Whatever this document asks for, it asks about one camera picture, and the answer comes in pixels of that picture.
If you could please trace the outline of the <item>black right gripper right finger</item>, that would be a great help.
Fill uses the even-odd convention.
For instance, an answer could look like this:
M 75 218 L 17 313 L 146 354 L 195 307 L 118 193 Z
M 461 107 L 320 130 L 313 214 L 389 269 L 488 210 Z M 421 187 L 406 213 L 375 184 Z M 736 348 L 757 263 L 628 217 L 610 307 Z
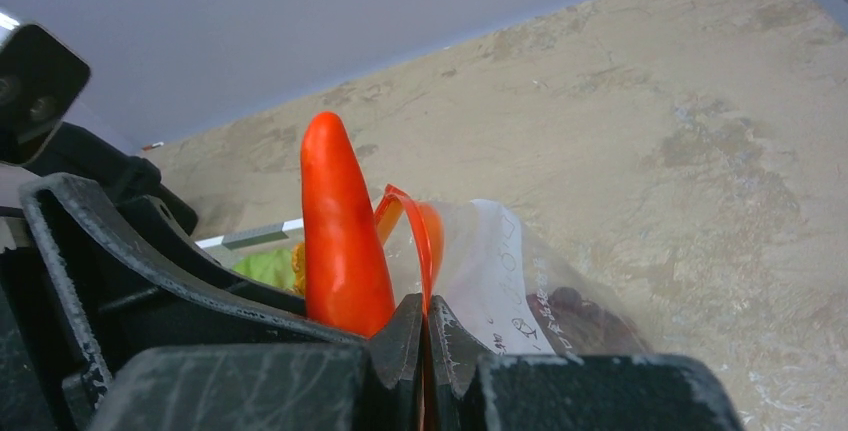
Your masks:
M 428 310 L 440 430 L 741 430 L 718 378 L 675 354 L 497 355 L 440 296 Z

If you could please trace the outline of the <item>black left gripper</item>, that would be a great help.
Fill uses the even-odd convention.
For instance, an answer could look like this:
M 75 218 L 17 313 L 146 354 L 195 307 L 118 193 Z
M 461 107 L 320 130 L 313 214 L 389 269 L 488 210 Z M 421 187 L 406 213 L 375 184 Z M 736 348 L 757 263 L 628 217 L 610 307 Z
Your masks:
M 352 342 L 196 247 L 196 213 L 148 160 L 65 124 L 29 170 L 36 245 L 1 255 L 3 429 L 79 430 L 118 369 L 155 347 Z

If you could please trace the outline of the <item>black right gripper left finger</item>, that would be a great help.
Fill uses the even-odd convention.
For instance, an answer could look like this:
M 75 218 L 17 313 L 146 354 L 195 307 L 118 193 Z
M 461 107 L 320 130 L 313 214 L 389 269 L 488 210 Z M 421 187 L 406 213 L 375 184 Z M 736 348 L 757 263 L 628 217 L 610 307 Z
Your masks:
M 117 374 L 92 430 L 415 430 L 422 298 L 364 344 L 154 348 Z

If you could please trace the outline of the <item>orange carrot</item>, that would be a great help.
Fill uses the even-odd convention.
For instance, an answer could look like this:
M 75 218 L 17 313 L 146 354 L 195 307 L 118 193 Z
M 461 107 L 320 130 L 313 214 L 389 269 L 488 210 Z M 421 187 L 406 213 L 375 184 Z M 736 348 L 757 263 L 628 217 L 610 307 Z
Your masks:
M 395 310 L 367 186 L 342 119 L 321 112 L 300 149 L 310 319 L 367 338 Z

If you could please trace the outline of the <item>clear orange zip bag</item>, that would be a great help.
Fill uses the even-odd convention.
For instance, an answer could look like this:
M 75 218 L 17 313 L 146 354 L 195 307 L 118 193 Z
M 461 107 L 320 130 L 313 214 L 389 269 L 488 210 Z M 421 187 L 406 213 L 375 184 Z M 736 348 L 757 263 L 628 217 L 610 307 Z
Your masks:
M 375 220 L 395 300 L 442 297 L 494 353 L 556 354 L 527 304 L 539 289 L 572 287 L 634 323 L 609 287 L 583 276 L 500 202 L 416 200 L 389 185 Z

